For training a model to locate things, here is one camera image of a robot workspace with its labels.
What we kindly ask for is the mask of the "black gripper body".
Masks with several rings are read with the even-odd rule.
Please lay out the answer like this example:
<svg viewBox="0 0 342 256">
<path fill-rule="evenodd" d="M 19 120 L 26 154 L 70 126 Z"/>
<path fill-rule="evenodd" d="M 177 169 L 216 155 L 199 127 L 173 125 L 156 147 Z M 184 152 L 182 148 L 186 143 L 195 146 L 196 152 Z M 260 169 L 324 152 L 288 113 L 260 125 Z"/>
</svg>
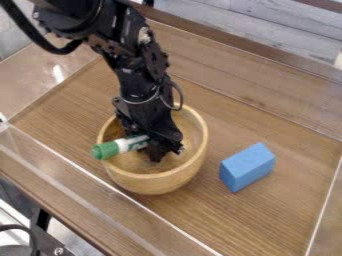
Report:
<svg viewBox="0 0 342 256">
<path fill-rule="evenodd" d="M 170 117 L 174 106 L 170 93 L 156 96 L 149 102 L 128 103 L 120 96 L 112 98 L 114 112 L 130 118 L 141 127 L 150 139 L 180 142 L 182 134 Z"/>
</svg>

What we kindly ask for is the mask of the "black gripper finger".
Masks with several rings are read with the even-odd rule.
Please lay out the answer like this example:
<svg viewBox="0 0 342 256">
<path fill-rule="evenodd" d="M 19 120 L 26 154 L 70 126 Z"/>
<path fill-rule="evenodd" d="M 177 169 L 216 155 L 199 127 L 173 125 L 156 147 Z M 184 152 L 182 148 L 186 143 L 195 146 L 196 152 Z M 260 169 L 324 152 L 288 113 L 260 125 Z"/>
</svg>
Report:
<svg viewBox="0 0 342 256">
<path fill-rule="evenodd" d="M 182 144 L 180 142 L 169 142 L 152 139 L 146 146 L 146 155 L 152 162 L 160 162 L 168 152 L 180 153 Z"/>
<path fill-rule="evenodd" d="M 144 133 L 140 125 L 130 118 L 124 116 L 121 113 L 117 113 L 116 117 L 120 120 L 124 132 L 128 136 L 141 135 Z"/>
</svg>

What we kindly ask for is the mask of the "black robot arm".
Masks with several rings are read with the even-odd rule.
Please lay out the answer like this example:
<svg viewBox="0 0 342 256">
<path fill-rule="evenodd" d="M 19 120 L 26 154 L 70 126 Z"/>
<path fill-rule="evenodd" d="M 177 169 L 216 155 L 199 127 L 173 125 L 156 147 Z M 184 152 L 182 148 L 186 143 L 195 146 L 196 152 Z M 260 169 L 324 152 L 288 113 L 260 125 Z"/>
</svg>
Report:
<svg viewBox="0 0 342 256">
<path fill-rule="evenodd" d="M 112 98 L 114 114 L 126 134 L 149 137 L 146 156 L 158 162 L 181 150 L 182 134 L 170 113 L 182 107 L 177 85 L 166 73 L 168 54 L 160 48 L 144 16 L 126 0 L 28 0 L 26 16 L 13 0 L 0 7 L 34 42 L 54 55 L 82 44 L 102 57 L 118 80 Z"/>
</svg>

